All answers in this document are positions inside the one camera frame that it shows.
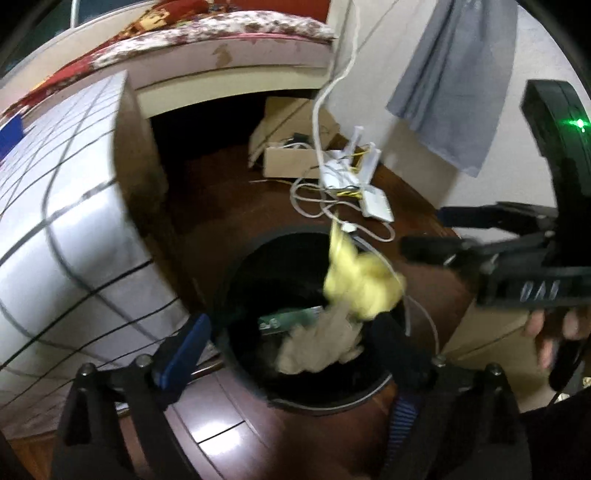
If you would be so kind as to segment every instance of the trash can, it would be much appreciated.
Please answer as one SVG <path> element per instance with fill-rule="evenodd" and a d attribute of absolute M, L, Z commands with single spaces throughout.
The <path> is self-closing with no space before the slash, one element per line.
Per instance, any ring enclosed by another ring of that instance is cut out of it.
<path fill-rule="evenodd" d="M 243 383 L 270 404 L 311 414 L 337 413 L 371 398 L 390 379 L 362 329 L 363 352 L 318 373 L 285 375 L 274 369 L 281 335 L 262 335 L 259 317 L 281 309 L 326 306 L 329 231 L 300 229 L 259 242 L 228 275 L 213 314 L 214 341 Z M 405 322 L 400 302 L 393 321 Z"/>

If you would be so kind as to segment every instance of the bolt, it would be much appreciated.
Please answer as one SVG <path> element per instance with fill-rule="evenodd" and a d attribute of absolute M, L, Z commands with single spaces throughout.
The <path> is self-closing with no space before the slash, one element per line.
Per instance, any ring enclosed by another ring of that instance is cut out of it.
<path fill-rule="evenodd" d="M 94 372 L 96 370 L 96 367 L 94 364 L 84 364 L 80 367 L 80 369 L 78 370 L 78 372 L 80 373 L 80 375 L 82 375 L 83 377 L 87 377 L 88 375 L 90 375 L 92 372 Z"/>
<path fill-rule="evenodd" d="M 433 365 L 437 368 L 445 367 L 445 357 L 443 355 L 436 355 L 431 359 Z"/>
<path fill-rule="evenodd" d="M 152 364 L 152 357 L 144 353 L 135 359 L 135 364 L 140 368 L 145 368 Z"/>
<path fill-rule="evenodd" d="M 499 364 L 490 364 L 486 367 L 486 369 L 496 377 L 503 374 L 503 369 Z"/>

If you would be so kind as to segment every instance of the gray curtain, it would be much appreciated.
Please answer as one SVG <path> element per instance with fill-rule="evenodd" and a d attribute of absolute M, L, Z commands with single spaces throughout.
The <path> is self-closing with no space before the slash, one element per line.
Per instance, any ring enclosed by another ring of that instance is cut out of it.
<path fill-rule="evenodd" d="M 433 153 L 476 177 L 511 77 L 515 0 L 439 0 L 388 102 Z"/>

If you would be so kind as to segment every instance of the peeling paint stain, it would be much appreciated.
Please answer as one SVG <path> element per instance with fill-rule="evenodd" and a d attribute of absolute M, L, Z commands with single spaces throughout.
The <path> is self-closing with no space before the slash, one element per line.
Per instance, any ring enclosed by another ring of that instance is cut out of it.
<path fill-rule="evenodd" d="M 232 61 L 232 56 L 228 52 L 228 44 L 222 43 L 218 48 L 213 51 L 214 55 L 217 55 L 216 68 L 221 69 L 228 65 Z"/>

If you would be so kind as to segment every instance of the wooden floor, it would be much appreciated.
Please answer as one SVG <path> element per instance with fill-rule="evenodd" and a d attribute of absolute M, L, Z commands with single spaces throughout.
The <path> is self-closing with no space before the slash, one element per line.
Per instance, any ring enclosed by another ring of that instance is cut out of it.
<path fill-rule="evenodd" d="M 289 186 L 249 183 L 260 173 L 246 168 L 246 146 L 224 148 L 175 166 L 169 209 L 181 233 L 186 262 L 204 297 L 212 301 L 225 269 L 255 238 L 285 226 L 325 223 L 294 211 Z M 447 235 L 433 208 L 395 174 L 380 166 L 375 185 L 391 202 L 397 237 L 409 233 Z M 339 210 L 345 219 L 386 232 L 357 212 Z M 408 292 L 430 312 L 443 345 L 458 325 L 470 295 L 450 273 L 406 264 L 397 243 L 372 241 L 408 279 Z M 431 329 L 414 316 L 413 341 L 434 346 Z M 205 480 L 348 480 L 379 471 L 387 437 L 387 414 L 395 396 L 388 385 L 365 404 L 337 415 L 308 417 L 269 408 L 241 386 L 228 369 L 190 385 L 167 410 L 168 419 L 189 459 Z M 137 439 L 128 432 L 128 442 Z M 47 478 L 51 441 L 17 452 L 35 478 Z M 145 459 L 134 463 L 149 478 Z"/>

